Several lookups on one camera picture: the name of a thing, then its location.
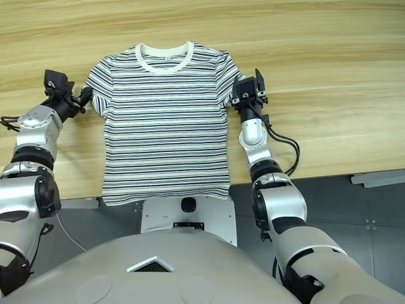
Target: t-shirt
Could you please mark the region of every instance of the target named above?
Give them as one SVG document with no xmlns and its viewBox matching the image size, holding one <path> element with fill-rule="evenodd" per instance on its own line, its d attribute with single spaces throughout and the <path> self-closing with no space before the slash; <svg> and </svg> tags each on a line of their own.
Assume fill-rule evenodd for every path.
<svg viewBox="0 0 405 304">
<path fill-rule="evenodd" d="M 105 119 L 103 200 L 167 196 L 226 199 L 227 116 L 235 76 L 226 51 L 188 42 L 138 44 L 91 71 L 92 105 Z"/>
</svg>

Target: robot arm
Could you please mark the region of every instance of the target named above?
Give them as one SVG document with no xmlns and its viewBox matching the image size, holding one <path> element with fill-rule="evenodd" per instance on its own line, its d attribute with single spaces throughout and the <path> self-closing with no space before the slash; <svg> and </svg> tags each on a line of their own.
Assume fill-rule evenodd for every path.
<svg viewBox="0 0 405 304">
<path fill-rule="evenodd" d="M 261 116 L 265 94 L 256 70 L 256 78 L 235 79 L 232 104 L 240 114 L 256 226 L 262 239 L 273 243 L 282 284 L 302 303 L 404 303 L 403 295 L 376 281 L 325 232 L 306 223 L 305 199 L 267 145 Z"/>
<path fill-rule="evenodd" d="M 72 96 L 74 82 L 62 73 L 46 70 L 49 98 L 18 119 L 11 163 L 0 173 L 0 290 L 11 293 L 28 279 L 41 235 L 51 231 L 45 218 L 61 208 L 54 180 L 56 140 L 67 118 L 91 98 L 91 89 Z"/>
</svg>

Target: vent grille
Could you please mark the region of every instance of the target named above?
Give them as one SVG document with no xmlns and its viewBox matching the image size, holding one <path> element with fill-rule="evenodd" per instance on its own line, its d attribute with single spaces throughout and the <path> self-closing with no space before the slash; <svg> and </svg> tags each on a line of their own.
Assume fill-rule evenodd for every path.
<svg viewBox="0 0 405 304">
<path fill-rule="evenodd" d="M 127 272 L 174 272 L 175 269 L 158 256 L 152 256 L 127 269 Z"/>
<path fill-rule="evenodd" d="M 169 270 L 165 269 L 158 262 L 152 262 L 150 264 L 141 267 L 138 270 L 135 270 L 134 272 L 169 272 Z"/>
</svg>

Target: wooden table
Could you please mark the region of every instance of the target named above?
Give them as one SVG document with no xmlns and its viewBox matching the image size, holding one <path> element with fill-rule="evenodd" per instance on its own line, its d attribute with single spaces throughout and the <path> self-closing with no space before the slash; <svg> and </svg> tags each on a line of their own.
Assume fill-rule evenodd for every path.
<svg viewBox="0 0 405 304">
<path fill-rule="evenodd" d="M 293 177 L 405 167 L 405 2 L 2 0 L 0 115 L 21 115 L 44 98 L 45 69 L 77 83 L 106 54 L 144 42 L 198 41 L 230 51 L 240 70 L 258 67 L 274 129 L 297 139 Z M 249 182 L 239 118 L 229 109 L 233 184 Z M 15 133 L 0 128 L 0 167 Z M 270 141 L 283 168 L 293 151 Z M 55 176 L 62 198 L 99 196 L 103 120 L 89 108 L 65 123 Z"/>
</svg>

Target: white collar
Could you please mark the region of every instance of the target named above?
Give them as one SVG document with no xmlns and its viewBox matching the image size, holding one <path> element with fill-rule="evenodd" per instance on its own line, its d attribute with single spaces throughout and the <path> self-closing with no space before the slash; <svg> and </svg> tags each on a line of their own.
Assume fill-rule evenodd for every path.
<svg viewBox="0 0 405 304">
<path fill-rule="evenodd" d="M 179 71 L 181 68 L 185 67 L 186 64 L 188 64 L 189 61 L 191 60 L 193 52 L 194 52 L 194 43 L 190 41 L 186 42 L 182 46 L 173 47 L 171 49 L 156 49 L 154 47 L 147 46 L 143 43 L 140 43 L 135 47 L 135 55 L 140 65 L 142 65 L 142 67 L 145 70 L 162 75 L 172 74 L 174 72 Z M 171 57 L 171 56 L 178 56 L 184 53 L 187 54 L 185 55 L 183 61 L 171 68 L 154 68 L 153 66 L 148 65 L 145 62 L 145 59 L 142 57 L 142 54 L 155 57 Z"/>
</svg>

